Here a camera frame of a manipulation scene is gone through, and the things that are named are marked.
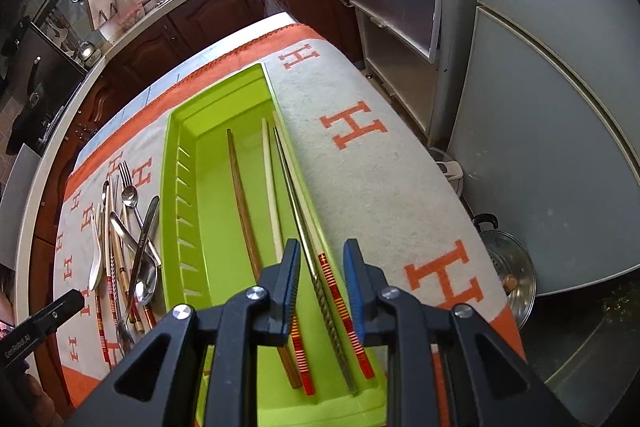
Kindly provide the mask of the silver metal chopstick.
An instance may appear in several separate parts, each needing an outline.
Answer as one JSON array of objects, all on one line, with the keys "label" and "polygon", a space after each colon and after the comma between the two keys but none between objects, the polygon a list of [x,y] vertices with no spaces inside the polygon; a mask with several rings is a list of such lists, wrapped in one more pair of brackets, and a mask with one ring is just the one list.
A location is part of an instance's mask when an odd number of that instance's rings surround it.
[{"label": "silver metal chopstick", "polygon": [[326,298],[326,291],[321,282],[320,275],[314,257],[312,257],[310,237],[308,233],[308,227],[304,220],[302,206],[300,205],[299,198],[295,191],[294,180],[290,167],[288,167],[288,161],[286,160],[284,146],[280,138],[280,133],[277,128],[273,129],[274,141],[276,141],[278,156],[281,164],[283,178],[285,181],[286,189],[288,190],[288,199],[293,211],[294,221],[296,223],[297,233],[302,244],[302,251],[306,260],[307,270],[311,280],[311,285],[314,288],[314,295],[316,295],[318,307],[320,309],[324,326],[326,326],[326,333],[329,336],[329,340],[338,364],[341,369],[342,376],[346,383],[349,392],[352,395],[356,395],[358,392],[358,386],[352,369],[349,366],[345,351],[343,349],[342,340],[338,335],[336,324],[331,312],[328,298]]}]

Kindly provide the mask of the large steel spoon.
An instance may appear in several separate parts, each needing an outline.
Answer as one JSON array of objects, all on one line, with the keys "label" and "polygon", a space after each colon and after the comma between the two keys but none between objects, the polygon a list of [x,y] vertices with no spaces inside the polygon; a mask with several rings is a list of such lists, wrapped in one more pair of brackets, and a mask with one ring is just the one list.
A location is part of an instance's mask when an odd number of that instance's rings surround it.
[{"label": "large steel spoon", "polygon": [[[110,221],[117,236],[124,241],[127,247],[135,251],[138,243],[122,223],[122,220],[116,215],[115,211],[110,213]],[[141,306],[147,306],[151,303],[156,291],[157,280],[157,264],[149,253],[149,249],[144,248],[138,275],[136,276],[136,283],[134,283],[134,297],[136,297],[137,302],[140,303]]]}]

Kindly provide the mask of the green handled spoon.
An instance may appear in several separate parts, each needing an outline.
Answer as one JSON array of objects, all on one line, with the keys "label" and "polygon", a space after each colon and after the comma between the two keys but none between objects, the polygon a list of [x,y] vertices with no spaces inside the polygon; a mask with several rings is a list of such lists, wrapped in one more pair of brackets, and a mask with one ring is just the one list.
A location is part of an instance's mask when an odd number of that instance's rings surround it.
[{"label": "green handled spoon", "polygon": [[140,232],[138,247],[136,253],[134,254],[134,264],[132,265],[129,289],[128,289],[128,299],[125,308],[125,321],[128,321],[132,315],[132,309],[134,309],[135,305],[140,305],[137,302],[136,297],[134,297],[134,283],[136,283],[136,276],[138,275],[138,270],[140,267],[141,257],[144,251],[144,248],[148,248],[148,239],[151,237],[152,233],[155,230],[157,224],[157,215],[158,215],[158,206],[160,205],[160,196],[155,195],[151,202],[149,203],[148,210],[146,210],[145,218],[143,221],[142,229]]}]

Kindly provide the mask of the white ceramic spoon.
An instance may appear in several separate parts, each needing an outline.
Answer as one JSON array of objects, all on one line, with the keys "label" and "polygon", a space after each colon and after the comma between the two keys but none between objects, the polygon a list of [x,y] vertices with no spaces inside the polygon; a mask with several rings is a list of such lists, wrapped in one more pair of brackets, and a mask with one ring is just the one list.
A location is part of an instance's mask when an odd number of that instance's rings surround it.
[{"label": "white ceramic spoon", "polygon": [[96,219],[96,210],[92,210],[90,213],[91,232],[93,240],[93,254],[91,267],[88,277],[88,286],[90,291],[96,291],[101,284],[103,270],[104,270],[104,257],[102,246],[100,243],[100,236],[98,231],[98,219]]}]

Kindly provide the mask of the white orange H blanket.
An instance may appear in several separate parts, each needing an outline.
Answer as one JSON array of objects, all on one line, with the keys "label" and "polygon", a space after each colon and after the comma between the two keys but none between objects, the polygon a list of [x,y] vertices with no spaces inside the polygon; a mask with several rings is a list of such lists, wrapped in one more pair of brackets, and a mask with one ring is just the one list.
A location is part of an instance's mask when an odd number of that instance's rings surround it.
[{"label": "white orange H blanket", "polygon": [[108,297],[90,291],[90,213],[119,161],[141,202],[160,196],[168,115],[219,80],[260,63],[290,140],[297,178],[334,273],[347,239],[394,286],[428,305],[469,303],[513,348],[518,326],[487,251],[454,189],[418,138],[343,54],[311,28],[263,20],[164,75],[89,142],[68,178],[53,291],[85,308],[58,331],[70,399],[81,403],[120,358]]}]

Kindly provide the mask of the green plastic utensil tray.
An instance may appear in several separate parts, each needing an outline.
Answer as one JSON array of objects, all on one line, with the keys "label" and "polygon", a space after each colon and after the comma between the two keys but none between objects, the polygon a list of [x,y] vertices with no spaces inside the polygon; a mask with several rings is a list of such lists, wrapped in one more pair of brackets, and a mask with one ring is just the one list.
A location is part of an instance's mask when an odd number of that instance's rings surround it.
[{"label": "green plastic utensil tray", "polygon": [[[274,120],[278,100],[264,65],[248,66],[183,102],[168,115],[160,182],[160,250],[165,303],[195,309],[222,305],[254,283],[232,174],[240,175],[262,265],[277,260],[266,187],[262,125],[268,124],[274,195],[282,239],[298,233],[277,154],[290,140]],[[366,377],[341,322],[335,324],[354,382],[346,384],[312,287],[300,266],[296,301],[314,393],[288,381],[276,349],[257,355],[258,423],[262,426],[381,426],[383,369],[370,355]]]}]

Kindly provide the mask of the steel pot on floor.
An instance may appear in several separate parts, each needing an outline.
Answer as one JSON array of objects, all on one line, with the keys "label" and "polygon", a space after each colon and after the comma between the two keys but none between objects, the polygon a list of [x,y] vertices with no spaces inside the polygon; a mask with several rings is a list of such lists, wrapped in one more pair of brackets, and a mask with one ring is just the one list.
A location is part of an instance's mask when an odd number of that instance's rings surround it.
[{"label": "steel pot on floor", "polygon": [[506,293],[516,326],[522,329],[532,314],[537,296],[532,259],[520,241],[499,228],[498,218],[492,213],[479,213],[472,218],[472,223]]}]

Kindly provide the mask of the silver fork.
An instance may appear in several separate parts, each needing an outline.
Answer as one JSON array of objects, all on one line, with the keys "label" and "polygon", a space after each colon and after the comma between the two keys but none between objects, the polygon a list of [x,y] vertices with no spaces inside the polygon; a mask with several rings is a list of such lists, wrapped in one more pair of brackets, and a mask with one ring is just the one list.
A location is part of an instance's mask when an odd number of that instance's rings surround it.
[{"label": "silver fork", "polygon": [[[142,228],[143,221],[138,210],[138,191],[137,187],[134,186],[134,182],[132,182],[131,172],[126,160],[119,161],[118,171],[122,177],[122,185],[124,186],[122,188],[122,202],[125,207],[134,214],[139,228]],[[152,239],[148,239],[148,249],[152,260],[158,267],[160,267],[162,265],[162,260],[160,260],[160,255],[158,254]]]}]

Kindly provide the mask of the grey refrigerator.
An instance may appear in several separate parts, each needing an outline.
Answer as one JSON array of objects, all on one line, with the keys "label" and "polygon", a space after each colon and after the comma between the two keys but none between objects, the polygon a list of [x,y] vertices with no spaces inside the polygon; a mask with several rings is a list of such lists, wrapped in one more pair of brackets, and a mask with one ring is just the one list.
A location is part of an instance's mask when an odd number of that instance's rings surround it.
[{"label": "grey refrigerator", "polygon": [[449,150],[552,295],[639,265],[639,1],[477,0]]}]

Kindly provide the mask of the grey frosted cabinet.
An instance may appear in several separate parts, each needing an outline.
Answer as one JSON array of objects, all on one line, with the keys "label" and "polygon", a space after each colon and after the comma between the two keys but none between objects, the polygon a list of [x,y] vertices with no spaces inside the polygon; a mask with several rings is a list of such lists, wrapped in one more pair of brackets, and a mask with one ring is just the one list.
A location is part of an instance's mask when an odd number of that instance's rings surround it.
[{"label": "grey frosted cabinet", "polygon": [[349,0],[367,69],[428,144],[451,136],[468,66],[476,0]]}]

